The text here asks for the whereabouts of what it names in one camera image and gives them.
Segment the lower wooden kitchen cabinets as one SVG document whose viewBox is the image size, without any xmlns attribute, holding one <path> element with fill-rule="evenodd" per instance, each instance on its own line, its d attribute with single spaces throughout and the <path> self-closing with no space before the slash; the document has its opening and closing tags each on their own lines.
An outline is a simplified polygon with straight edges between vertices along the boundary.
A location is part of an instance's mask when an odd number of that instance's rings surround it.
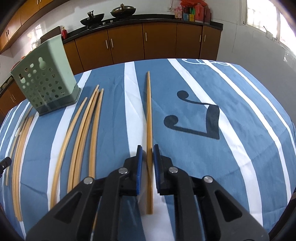
<svg viewBox="0 0 296 241">
<path fill-rule="evenodd" d="M 73 75 L 112 64 L 160 58 L 216 60 L 223 26 L 179 20 L 122 21 L 62 40 Z"/>
</svg>

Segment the green perforated utensil holder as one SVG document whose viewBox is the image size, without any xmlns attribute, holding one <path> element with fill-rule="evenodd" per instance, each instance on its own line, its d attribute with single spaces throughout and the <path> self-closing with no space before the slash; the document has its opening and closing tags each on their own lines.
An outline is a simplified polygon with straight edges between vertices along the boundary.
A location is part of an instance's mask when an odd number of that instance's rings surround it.
<svg viewBox="0 0 296 241">
<path fill-rule="evenodd" d="M 39 115 L 75 104 L 81 92 L 61 35 L 46 40 L 27 54 L 11 70 L 11 75 Z"/>
</svg>

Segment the blue striped tablecloth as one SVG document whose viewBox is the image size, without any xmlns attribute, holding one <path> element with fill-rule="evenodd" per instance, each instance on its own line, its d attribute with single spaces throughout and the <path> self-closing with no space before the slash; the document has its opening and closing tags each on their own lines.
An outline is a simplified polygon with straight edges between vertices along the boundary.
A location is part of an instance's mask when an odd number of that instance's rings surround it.
<svg viewBox="0 0 296 241">
<path fill-rule="evenodd" d="M 239 65 L 157 59 L 111 65 L 76 75 L 79 101 L 39 116 L 24 100 L 1 126 L 1 157 L 29 111 L 34 116 L 21 163 L 22 221 L 12 185 L 1 178 L 1 207 L 24 236 L 50 208 L 57 158 L 79 107 L 104 89 L 96 144 L 96 178 L 106 177 L 146 141 L 146 76 L 152 87 L 153 142 L 190 176 L 212 176 L 267 230 L 295 190 L 295 124 L 274 96 Z"/>
</svg>

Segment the dark wooden cutting board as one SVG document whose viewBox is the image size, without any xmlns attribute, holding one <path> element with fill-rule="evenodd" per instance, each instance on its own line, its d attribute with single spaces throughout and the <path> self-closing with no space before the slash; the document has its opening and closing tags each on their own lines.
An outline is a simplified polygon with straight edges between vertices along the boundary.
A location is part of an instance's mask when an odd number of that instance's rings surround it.
<svg viewBox="0 0 296 241">
<path fill-rule="evenodd" d="M 44 34 L 40 38 L 41 44 L 43 42 L 45 42 L 46 40 L 51 39 L 52 37 L 55 37 L 55 36 L 60 35 L 60 34 L 61 34 L 61 27 L 60 26 L 57 26 L 57 27 L 53 28 L 52 30 L 50 30 L 49 32 L 47 32 L 46 34 Z"/>
</svg>

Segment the red bottle on counter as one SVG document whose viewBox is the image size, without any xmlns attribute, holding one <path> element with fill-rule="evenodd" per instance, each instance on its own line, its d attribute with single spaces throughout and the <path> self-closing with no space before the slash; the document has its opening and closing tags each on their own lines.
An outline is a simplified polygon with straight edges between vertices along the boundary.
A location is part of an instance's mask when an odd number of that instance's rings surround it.
<svg viewBox="0 0 296 241">
<path fill-rule="evenodd" d="M 67 39 L 67 30 L 65 29 L 65 27 L 61 28 L 61 35 L 63 40 Z"/>
</svg>

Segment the black wok with utensil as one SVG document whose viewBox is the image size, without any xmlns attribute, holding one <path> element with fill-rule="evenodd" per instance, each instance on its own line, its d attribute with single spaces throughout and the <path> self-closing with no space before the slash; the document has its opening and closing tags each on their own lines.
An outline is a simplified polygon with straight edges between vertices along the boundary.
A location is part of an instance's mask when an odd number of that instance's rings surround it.
<svg viewBox="0 0 296 241">
<path fill-rule="evenodd" d="M 89 11 L 87 13 L 87 15 L 88 15 L 87 18 L 84 18 L 80 21 L 81 24 L 86 27 L 91 27 L 93 25 L 97 25 L 97 24 L 101 23 L 101 21 L 104 18 L 104 13 L 95 15 L 95 14 L 93 14 L 93 11 Z"/>
</svg>

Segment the lidded wok pan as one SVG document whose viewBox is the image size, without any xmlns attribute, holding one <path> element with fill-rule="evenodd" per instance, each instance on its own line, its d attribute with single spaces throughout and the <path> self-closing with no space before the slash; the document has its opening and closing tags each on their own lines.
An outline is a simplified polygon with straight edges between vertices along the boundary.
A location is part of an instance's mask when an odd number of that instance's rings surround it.
<svg viewBox="0 0 296 241">
<path fill-rule="evenodd" d="M 115 18 L 123 19 L 132 16 L 135 11 L 135 7 L 121 4 L 119 7 L 114 8 L 110 13 Z"/>
</svg>

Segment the window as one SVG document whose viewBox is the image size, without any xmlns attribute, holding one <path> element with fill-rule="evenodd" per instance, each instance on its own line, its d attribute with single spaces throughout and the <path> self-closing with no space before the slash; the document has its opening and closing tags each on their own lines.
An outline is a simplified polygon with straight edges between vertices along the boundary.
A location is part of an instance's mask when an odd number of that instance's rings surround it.
<svg viewBox="0 0 296 241">
<path fill-rule="evenodd" d="M 265 32 L 265 36 L 295 51 L 295 33 L 271 1 L 247 1 L 246 24 Z"/>
</svg>

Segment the colourful condiment boxes group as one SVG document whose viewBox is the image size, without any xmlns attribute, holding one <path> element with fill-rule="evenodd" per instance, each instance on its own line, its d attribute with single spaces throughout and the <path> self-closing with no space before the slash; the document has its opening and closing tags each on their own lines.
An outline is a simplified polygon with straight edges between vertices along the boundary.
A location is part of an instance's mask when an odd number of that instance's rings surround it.
<svg viewBox="0 0 296 241">
<path fill-rule="evenodd" d="M 180 1 L 180 5 L 175 8 L 175 18 L 209 25 L 212 14 L 205 1 Z"/>
</svg>

